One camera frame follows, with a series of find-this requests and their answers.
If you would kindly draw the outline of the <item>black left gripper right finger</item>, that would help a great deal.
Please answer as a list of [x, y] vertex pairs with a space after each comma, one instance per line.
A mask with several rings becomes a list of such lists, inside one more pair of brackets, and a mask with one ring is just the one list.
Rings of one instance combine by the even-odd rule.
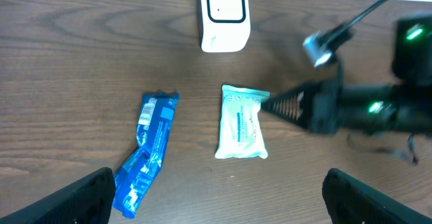
[[333, 224], [431, 224], [431, 218], [336, 168], [325, 176], [322, 196]]

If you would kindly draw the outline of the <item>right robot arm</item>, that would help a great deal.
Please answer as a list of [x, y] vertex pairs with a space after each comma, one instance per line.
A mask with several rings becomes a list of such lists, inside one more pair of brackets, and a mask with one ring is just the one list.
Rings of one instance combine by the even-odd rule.
[[335, 77], [306, 82], [262, 103], [262, 110], [313, 134], [340, 128], [375, 132], [431, 133], [431, 14], [396, 22], [392, 73], [399, 84], [344, 86], [336, 50], [352, 38], [347, 30], [305, 38], [303, 47], [315, 67], [334, 65]]

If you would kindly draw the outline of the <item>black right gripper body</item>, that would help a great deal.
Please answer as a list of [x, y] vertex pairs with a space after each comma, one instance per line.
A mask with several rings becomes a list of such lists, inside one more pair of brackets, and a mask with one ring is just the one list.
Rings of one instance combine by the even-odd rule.
[[337, 80], [317, 85], [308, 130], [334, 134], [340, 128], [375, 132], [400, 132], [400, 106], [394, 86], [348, 86]]

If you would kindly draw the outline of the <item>mint green wipes packet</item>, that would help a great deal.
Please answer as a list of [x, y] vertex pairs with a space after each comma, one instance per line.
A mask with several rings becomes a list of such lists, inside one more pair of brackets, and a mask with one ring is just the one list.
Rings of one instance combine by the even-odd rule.
[[269, 98], [270, 92], [227, 84], [221, 90], [219, 144], [215, 158], [266, 159], [268, 152], [258, 114], [261, 103]]

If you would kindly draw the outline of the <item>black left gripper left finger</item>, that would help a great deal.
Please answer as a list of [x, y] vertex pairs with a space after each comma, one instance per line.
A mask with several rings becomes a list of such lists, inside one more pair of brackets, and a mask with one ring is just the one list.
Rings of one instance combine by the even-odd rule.
[[108, 224], [115, 196], [113, 172], [103, 167], [1, 218], [10, 224]]

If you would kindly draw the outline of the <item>blue snack packet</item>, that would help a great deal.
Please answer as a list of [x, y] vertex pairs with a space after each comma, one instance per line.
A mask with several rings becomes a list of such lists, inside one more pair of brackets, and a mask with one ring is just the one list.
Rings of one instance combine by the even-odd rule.
[[136, 126], [138, 148], [114, 173], [113, 207], [126, 218], [135, 217], [141, 201], [162, 168], [179, 99], [178, 93], [142, 96]]

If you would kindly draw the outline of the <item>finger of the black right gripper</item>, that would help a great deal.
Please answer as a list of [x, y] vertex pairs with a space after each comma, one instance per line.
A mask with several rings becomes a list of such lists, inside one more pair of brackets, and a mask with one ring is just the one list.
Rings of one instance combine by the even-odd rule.
[[261, 109], [307, 130], [315, 93], [316, 84], [307, 82], [267, 99], [261, 103]]

